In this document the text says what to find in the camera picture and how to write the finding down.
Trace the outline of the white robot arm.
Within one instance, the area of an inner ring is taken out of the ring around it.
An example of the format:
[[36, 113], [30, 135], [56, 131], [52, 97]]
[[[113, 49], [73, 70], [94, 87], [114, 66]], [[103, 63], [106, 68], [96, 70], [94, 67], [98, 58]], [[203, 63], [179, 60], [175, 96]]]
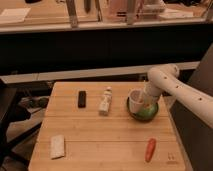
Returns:
[[175, 64], [152, 67], [139, 101], [143, 105], [154, 104], [166, 91], [213, 129], [213, 97], [179, 81], [179, 73]]

